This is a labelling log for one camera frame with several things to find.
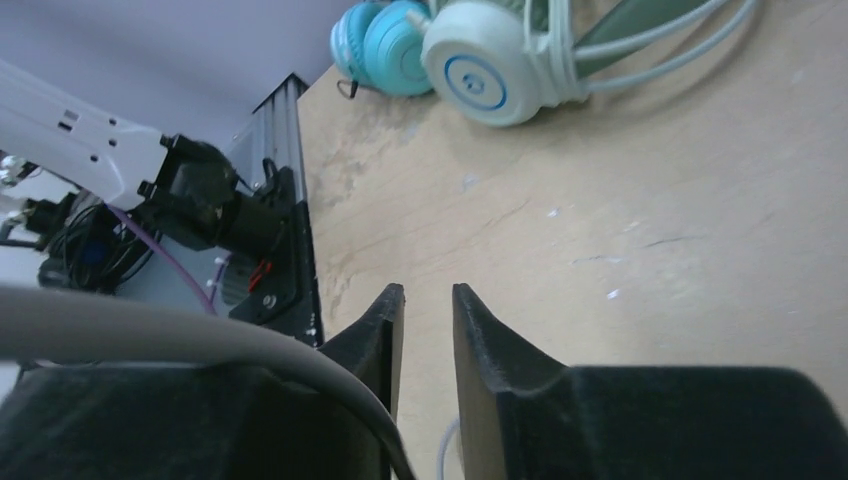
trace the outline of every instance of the white headphones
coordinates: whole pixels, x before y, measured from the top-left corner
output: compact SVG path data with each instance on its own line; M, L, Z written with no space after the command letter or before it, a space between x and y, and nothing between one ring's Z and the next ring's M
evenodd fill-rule
M539 28L538 7L534 11L533 0L524 1L523 18L509 5L514 2L496 1L505 1L508 6L487 0L453 0L445 6L446 0L429 0L432 20L418 11L407 13L407 20L424 34L421 63L439 96L468 117L495 127L525 122L543 106L584 100L593 92L631 87L676 70L724 40L757 4L757 0L745 0L733 18L710 38L661 65L637 74L588 81L589 75L693 25L728 0L702 0L700 6L690 7L674 20L597 44L595 41L604 39L587 41L592 31L575 42L569 0L548 0L546 32ZM616 9L628 3L635 5L623 0ZM639 17L638 12L630 15Z

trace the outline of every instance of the cable bundle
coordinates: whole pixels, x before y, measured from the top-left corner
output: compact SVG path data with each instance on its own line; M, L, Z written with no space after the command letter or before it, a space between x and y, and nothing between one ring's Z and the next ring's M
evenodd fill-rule
M142 227L158 242L161 234ZM103 204L80 211L48 247L42 271L60 275L62 286L114 293L150 260L153 252Z

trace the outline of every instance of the white wall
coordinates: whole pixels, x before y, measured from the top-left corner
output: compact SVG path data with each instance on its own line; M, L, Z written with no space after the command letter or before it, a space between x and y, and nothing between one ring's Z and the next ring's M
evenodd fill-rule
M69 190L67 183L49 173L42 173L7 190L6 193L15 197L46 198L58 201ZM15 232L13 238L35 239L26 231ZM44 255L26 248L0 247L0 283L37 287L36 274L45 258ZM14 386L17 373L18 367L15 364L0 362L0 398L5 397Z
M119 116L225 147L356 0L6 0L0 58Z

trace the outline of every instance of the headphones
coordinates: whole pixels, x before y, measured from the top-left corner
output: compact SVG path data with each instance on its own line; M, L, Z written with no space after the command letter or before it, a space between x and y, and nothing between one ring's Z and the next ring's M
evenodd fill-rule
M336 67L351 80L348 98L361 85L387 95L421 95L433 89L421 66L423 34L407 21L427 18L427 7L412 0L363 2L351 7L333 26L330 51Z
M691 62L738 27L757 0L745 0L710 38L661 65L587 80L727 1L652 0L651 9L640 0L622 0L579 40L572 34L569 0L429 0L432 20L420 9L406 16L424 35L421 64L439 96L474 120L503 127L529 120L543 106L638 85Z

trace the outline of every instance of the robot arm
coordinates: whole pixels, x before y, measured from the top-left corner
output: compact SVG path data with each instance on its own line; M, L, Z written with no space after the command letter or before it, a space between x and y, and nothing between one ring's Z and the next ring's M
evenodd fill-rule
M0 148L123 210L144 201L168 149L162 132L110 115L0 60Z
M238 174L214 146L118 118L2 60L0 149L106 204L133 210L194 250L220 246L262 258L280 241L284 216L272 208L273 202L236 191ZM0 173L7 181L2 183L10 186L25 178L19 174L22 168L14 161L4 166ZM42 235L42 245L49 242L45 229L30 228L29 210L46 205L60 212L59 224L65 220L62 210L45 200L20 202L5 196L3 186L0 213L17 215L18 223Z

